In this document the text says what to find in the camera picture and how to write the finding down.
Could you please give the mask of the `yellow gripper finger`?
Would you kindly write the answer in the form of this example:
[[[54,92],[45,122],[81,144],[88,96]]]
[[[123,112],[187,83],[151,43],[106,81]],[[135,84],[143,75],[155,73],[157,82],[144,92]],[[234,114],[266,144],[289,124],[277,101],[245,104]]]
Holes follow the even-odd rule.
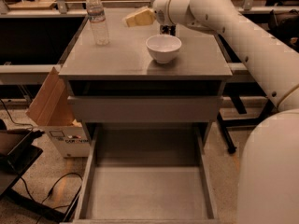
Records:
[[[123,23],[127,27],[147,26],[154,22],[154,11],[149,7],[141,7],[123,18]]]

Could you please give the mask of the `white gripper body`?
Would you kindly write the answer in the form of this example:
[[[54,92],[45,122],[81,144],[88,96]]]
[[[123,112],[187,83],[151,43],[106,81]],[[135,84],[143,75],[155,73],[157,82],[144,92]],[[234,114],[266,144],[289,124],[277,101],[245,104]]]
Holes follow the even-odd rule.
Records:
[[[192,21],[189,3],[190,0],[155,0],[152,8],[161,25],[186,25]]]

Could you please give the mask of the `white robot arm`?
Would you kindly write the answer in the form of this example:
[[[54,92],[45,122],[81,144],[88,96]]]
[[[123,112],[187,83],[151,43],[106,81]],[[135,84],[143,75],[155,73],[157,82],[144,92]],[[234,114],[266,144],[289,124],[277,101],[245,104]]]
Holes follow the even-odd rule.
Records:
[[[123,19],[128,27],[154,21],[221,35],[278,109],[245,144],[237,224],[299,224],[299,53],[244,17],[231,0],[155,0]]]

